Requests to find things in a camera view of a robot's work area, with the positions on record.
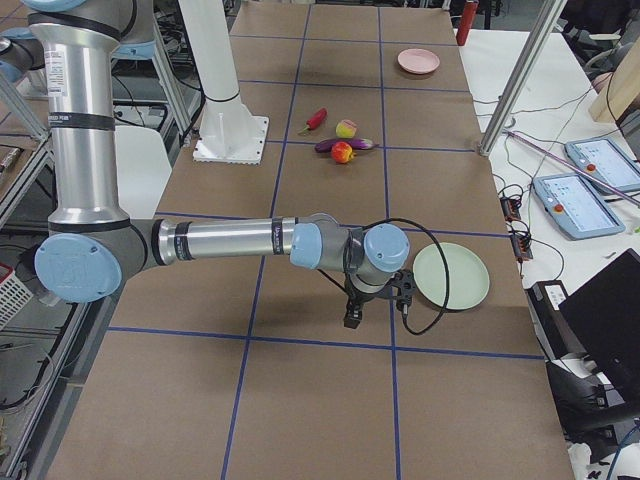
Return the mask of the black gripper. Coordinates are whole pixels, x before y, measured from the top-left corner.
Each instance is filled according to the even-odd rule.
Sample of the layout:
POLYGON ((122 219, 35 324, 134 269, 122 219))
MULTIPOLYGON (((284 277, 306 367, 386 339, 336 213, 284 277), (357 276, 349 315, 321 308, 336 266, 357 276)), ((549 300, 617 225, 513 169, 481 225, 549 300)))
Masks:
POLYGON ((390 274, 386 272, 358 272, 345 274, 345 289, 349 299, 346 304, 343 325, 357 329, 363 319, 363 304, 384 298, 388 290, 390 274))

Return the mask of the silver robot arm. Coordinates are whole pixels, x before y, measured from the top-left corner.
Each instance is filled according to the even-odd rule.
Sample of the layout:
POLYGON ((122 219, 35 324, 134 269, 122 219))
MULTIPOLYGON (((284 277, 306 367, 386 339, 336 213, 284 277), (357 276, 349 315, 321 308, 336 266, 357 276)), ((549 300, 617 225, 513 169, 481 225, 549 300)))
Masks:
POLYGON ((152 4, 32 1, 29 10, 30 30, 44 49, 58 194, 50 235, 35 255, 48 290, 88 303, 156 266, 286 255, 296 266, 344 274, 348 328, 360 324, 365 303, 375 298, 409 310, 409 240, 388 222, 347 228, 324 213, 205 223, 132 219, 119 204, 111 59, 121 45, 153 34, 152 4))

